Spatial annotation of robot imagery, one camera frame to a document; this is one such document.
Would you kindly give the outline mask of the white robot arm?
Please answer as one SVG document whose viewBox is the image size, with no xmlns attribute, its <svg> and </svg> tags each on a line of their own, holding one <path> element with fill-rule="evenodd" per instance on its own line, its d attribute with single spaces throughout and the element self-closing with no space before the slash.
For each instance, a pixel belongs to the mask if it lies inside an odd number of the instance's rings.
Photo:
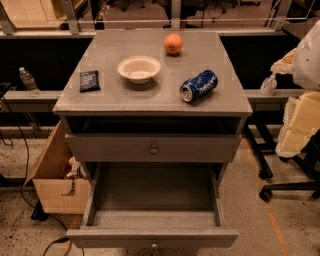
<svg viewBox="0 0 320 256">
<path fill-rule="evenodd" d="M 320 129 L 320 21 L 309 30 L 298 46 L 271 66 L 276 74 L 291 74 L 304 89 L 285 106 L 284 125 L 278 136 L 276 154 L 291 158 L 299 154 Z"/>
</svg>

